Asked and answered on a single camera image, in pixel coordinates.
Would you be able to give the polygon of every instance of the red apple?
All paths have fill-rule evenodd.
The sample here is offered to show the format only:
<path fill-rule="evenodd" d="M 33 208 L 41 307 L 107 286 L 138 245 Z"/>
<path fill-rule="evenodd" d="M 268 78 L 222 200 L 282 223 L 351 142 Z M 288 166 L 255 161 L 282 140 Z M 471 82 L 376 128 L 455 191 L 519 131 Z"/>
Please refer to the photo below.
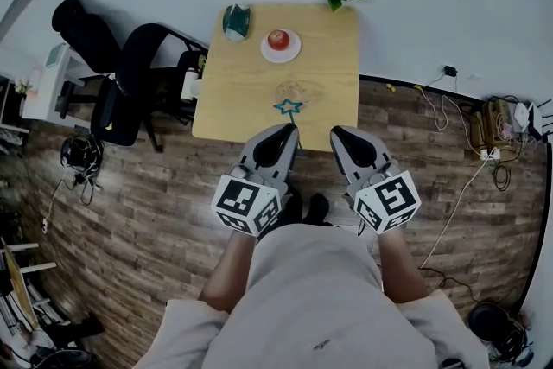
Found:
<path fill-rule="evenodd" d="M 275 51 L 283 51 L 290 44 L 290 36 L 286 31 L 275 29 L 269 34 L 269 46 Z"/>

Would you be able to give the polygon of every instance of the wooden floor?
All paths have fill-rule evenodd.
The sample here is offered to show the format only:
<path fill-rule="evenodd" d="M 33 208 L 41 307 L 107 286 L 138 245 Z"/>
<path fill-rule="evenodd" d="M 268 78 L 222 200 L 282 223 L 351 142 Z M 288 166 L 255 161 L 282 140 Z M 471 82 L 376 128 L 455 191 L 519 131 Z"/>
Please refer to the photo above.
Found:
<path fill-rule="evenodd" d="M 438 103 L 439 96 L 428 94 Z M 395 93 L 361 82 L 359 127 L 381 137 L 415 181 L 423 205 L 405 229 L 421 263 L 440 234 L 464 184 L 481 165 L 467 146 L 458 111 L 447 106 L 448 128 L 438 131 L 432 110 L 415 89 Z M 105 146 L 99 184 L 88 207 L 80 189 L 63 185 L 48 234 L 41 220 L 66 172 L 62 141 L 74 131 L 36 123 L 24 162 L 0 160 L 2 174 L 18 189 L 26 236 L 41 243 L 46 260 L 59 267 L 42 273 L 48 295 L 73 320 L 94 311 L 105 333 L 88 344 L 105 367 L 131 367 L 148 349 L 165 302 L 195 297 L 216 265 L 230 232 L 210 213 L 219 176 L 237 160 L 239 144 L 193 138 L 188 127 L 159 117 L 154 126 L 165 146 L 151 149 L 145 133 L 130 148 Z M 545 189 L 545 148 L 529 145 L 510 163 L 511 186 L 493 185 L 486 166 L 464 194 L 428 266 L 469 283 L 476 298 L 514 302 L 534 256 Z M 66 182 L 70 183 L 69 174 Z M 341 195 L 346 182 L 330 154 L 307 152 L 296 159 L 291 182 L 307 199 L 315 192 L 331 201 L 327 221 L 357 226 Z M 367 235 L 378 259 L 378 247 Z M 425 271 L 428 286 L 439 276 Z M 467 288 L 448 282 L 446 292 L 464 315 L 474 304 Z"/>

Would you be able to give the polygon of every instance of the wooden table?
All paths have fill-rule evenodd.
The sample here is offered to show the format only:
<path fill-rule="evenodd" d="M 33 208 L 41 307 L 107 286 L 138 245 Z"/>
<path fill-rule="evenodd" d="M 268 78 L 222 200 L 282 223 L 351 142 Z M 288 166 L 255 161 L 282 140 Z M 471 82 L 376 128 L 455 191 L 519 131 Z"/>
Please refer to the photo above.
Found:
<path fill-rule="evenodd" d="M 333 13 L 324 4 L 254 5 L 250 32 L 241 42 L 225 38 L 222 14 L 203 74 L 195 137 L 245 142 L 270 126 L 289 122 L 273 108 L 286 98 L 305 103 L 294 120 L 306 150 L 330 151 L 333 126 L 357 126 L 356 10 L 344 7 Z M 292 61 L 276 64 L 261 55 L 261 40 L 273 29 L 292 29 L 300 36 L 302 50 Z"/>

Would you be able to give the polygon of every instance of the black office chair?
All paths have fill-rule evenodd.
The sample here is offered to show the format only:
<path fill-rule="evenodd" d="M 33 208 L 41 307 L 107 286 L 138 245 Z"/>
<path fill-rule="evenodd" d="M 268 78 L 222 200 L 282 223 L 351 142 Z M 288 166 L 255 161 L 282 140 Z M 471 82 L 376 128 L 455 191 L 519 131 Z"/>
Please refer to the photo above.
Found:
<path fill-rule="evenodd" d="M 98 74 L 114 73 L 121 48 L 100 16 L 88 14 L 80 0 L 64 0 L 52 15 L 52 28 Z M 66 81 L 61 90 L 60 117 L 65 118 L 72 103 L 95 103 L 96 97 L 75 94 L 76 85 Z"/>
<path fill-rule="evenodd" d="M 131 146 L 137 140 L 142 115 L 142 104 L 125 96 L 115 80 L 105 77 L 92 111 L 90 132 L 100 140 Z M 154 148 L 161 152 L 159 146 Z"/>
<path fill-rule="evenodd" d="M 173 35 L 184 41 L 188 50 L 182 54 L 177 67 L 152 68 L 151 62 L 168 35 Z M 194 118 L 195 103 L 184 106 L 179 104 L 186 71 L 190 67 L 200 69 L 202 55 L 207 56 L 206 48 L 158 23 L 146 23 L 139 26 L 130 34 L 123 46 L 121 59 L 115 71 L 115 79 L 124 96 L 124 102 L 128 106 L 136 108 L 136 112 L 133 114 L 134 118 L 144 123 L 149 140 L 156 152 L 162 152 L 162 147 L 156 141 L 150 115 L 154 111 L 165 111 L 177 118 L 190 120 Z M 165 87 L 160 91 L 161 85 L 165 85 Z M 120 100 L 118 95 L 112 97 L 116 101 Z M 116 113 L 115 120 L 120 119 L 117 109 L 114 111 Z M 131 119 L 132 116 L 125 113 L 125 118 Z"/>

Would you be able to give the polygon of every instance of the black and white marker cube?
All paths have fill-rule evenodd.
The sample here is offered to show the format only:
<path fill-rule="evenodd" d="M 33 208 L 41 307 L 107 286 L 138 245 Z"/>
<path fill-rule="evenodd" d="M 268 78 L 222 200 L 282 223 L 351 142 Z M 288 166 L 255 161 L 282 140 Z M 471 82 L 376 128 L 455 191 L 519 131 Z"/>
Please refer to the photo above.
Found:
<path fill-rule="evenodd" d="M 223 225 L 257 237 L 282 206 L 275 188 L 222 175 L 211 208 Z"/>
<path fill-rule="evenodd" d="M 355 195 L 353 210 L 381 234 L 409 221 L 421 206 L 409 171 L 364 188 Z"/>

